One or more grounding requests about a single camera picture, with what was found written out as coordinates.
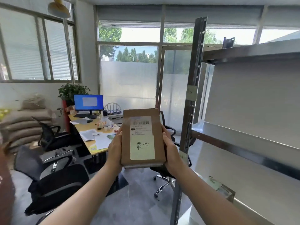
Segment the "desk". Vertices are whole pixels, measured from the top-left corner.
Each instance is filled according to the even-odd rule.
[[[75,121],[76,119],[80,118],[80,117],[74,117],[74,115],[68,115],[71,121]],[[80,131],[85,131],[85,130],[91,130],[91,129],[95,129],[98,132],[103,132],[103,133],[114,133],[114,130],[118,130],[119,127],[117,124],[114,124],[114,128],[108,131],[104,131],[102,130],[97,130],[97,125],[96,123],[99,122],[99,118],[93,119],[92,122],[87,123],[86,125],[82,125],[82,124],[76,124],[74,125],[75,128],[77,129],[78,132]],[[96,155],[99,154],[101,152],[105,152],[108,150],[108,148],[103,148],[100,150],[91,150],[90,147],[96,143],[95,140],[90,140],[90,141],[84,141],[84,144],[86,145],[86,148],[88,149],[88,151],[90,152],[91,155]]]

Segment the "blue screen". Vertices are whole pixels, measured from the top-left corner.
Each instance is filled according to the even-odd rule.
[[[103,110],[103,95],[74,95],[75,110]]]

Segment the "hand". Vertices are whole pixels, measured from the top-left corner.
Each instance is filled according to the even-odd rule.
[[[122,127],[119,128],[116,136],[108,146],[108,156],[105,164],[110,166],[118,175],[122,170],[121,165],[121,147],[122,147]]]
[[[184,166],[184,162],[182,161],[178,149],[176,145],[173,143],[171,139],[171,135],[168,130],[161,125],[163,131],[163,141],[167,147],[167,162],[165,163],[167,170],[174,177],[177,176],[178,172],[180,172],[182,166]]]

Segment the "brown cardboard package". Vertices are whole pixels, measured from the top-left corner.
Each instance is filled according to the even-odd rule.
[[[123,111],[122,158],[125,168],[161,166],[166,161],[158,109]]]

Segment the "shelf board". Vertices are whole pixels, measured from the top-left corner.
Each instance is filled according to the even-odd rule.
[[[300,181],[300,149],[201,121],[192,137]]]
[[[255,60],[286,60],[300,58],[300,39],[266,42],[203,52],[208,64]]]

